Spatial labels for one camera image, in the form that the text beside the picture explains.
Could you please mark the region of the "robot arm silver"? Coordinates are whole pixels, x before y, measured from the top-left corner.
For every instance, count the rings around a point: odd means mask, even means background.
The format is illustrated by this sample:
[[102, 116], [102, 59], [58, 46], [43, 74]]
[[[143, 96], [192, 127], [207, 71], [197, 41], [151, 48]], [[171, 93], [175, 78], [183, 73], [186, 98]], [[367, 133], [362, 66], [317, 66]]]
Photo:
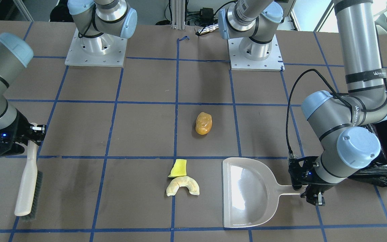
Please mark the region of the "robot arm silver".
[[381, 151], [378, 137], [364, 128], [387, 120], [387, 72], [382, 66], [371, 0], [335, 0], [334, 11], [345, 68], [347, 93], [336, 92], [322, 76], [329, 91], [317, 91], [301, 104], [324, 149], [318, 157], [297, 159], [290, 146], [292, 187], [306, 185], [302, 198], [323, 206], [323, 194], [367, 167]]
[[[126, 0], [66, 0], [64, 7], [77, 27], [77, 40], [86, 55], [114, 53], [116, 38], [129, 39], [138, 13]], [[0, 34], [0, 157], [37, 154], [47, 126], [30, 123], [4, 93], [33, 58], [32, 48], [11, 33]]]

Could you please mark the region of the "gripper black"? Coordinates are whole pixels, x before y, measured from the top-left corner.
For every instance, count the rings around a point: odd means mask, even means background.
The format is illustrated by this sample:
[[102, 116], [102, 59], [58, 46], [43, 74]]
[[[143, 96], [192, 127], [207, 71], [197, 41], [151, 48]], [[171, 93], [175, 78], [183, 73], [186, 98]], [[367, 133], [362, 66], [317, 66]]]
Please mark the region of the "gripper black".
[[330, 189], [330, 183], [320, 178], [315, 171], [316, 167], [320, 167], [317, 159], [317, 156], [296, 158], [290, 155], [288, 172], [295, 190], [307, 185], [306, 190], [300, 194], [301, 198], [314, 206], [324, 206], [326, 205], [324, 192]]
[[30, 123], [20, 111], [16, 114], [12, 124], [0, 129], [0, 157], [24, 153], [25, 148], [21, 144], [28, 144], [30, 134], [33, 139], [44, 139], [46, 136], [47, 125]]

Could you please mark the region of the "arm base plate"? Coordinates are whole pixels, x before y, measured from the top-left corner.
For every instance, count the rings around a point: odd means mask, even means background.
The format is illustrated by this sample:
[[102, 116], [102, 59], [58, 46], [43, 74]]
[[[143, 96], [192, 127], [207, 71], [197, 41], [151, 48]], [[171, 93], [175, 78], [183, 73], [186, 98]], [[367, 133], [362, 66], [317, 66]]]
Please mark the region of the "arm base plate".
[[79, 38], [78, 30], [66, 56], [67, 66], [123, 67], [128, 39], [110, 34]]
[[276, 35], [271, 42], [259, 44], [249, 37], [227, 40], [232, 70], [238, 71], [284, 71], [284, 62]]

